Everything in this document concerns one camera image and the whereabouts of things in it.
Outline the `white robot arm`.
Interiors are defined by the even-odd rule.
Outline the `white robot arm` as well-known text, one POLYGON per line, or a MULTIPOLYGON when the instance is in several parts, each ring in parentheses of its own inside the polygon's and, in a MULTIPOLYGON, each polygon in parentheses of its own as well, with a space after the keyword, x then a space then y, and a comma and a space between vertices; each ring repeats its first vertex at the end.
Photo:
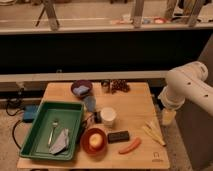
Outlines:
POLYGON ((213 87, 205 80, 208 69, 199 61, 173 68, 166 73, 166 86, 158 96, 164 106, 162 124, 169 125, 188 99, 213 116, 213 87))

